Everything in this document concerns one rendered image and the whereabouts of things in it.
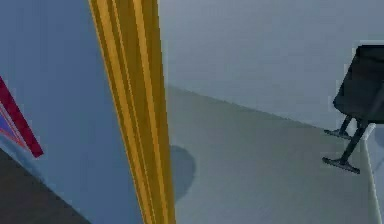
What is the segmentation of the yellow door frame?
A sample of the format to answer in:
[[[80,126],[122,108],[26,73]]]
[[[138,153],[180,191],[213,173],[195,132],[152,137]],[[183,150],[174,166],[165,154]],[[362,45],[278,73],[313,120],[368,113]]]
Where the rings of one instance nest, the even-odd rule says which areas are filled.
[[[158,0],[88,0],[144,224],[176,224]]]

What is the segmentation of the black chair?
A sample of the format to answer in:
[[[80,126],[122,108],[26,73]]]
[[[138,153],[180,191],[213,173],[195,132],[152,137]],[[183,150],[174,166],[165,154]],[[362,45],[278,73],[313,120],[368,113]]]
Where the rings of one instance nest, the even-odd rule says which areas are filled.
[[[349,157],[370,124],[384,124],[384,45],[360,45],[333,100],[345,119],[328,135],[349,140],[338,159],[322,158],[326,164],[359,174]]]

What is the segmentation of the red framed picture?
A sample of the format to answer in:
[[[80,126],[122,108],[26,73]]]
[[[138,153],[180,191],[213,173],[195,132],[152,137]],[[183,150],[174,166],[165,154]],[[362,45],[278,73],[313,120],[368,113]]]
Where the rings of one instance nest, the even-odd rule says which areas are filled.
[[[31,151],[35,158],[43,154],[43,149],[34,136],[31,128],[25,120],[22,112],[17,106],[12,94],[10,93],[7,85],[0,77],[0,103],[4,106],[5,111],[9,115],[16,130],[20,133],[22,140],[26,143],[26,146]]]

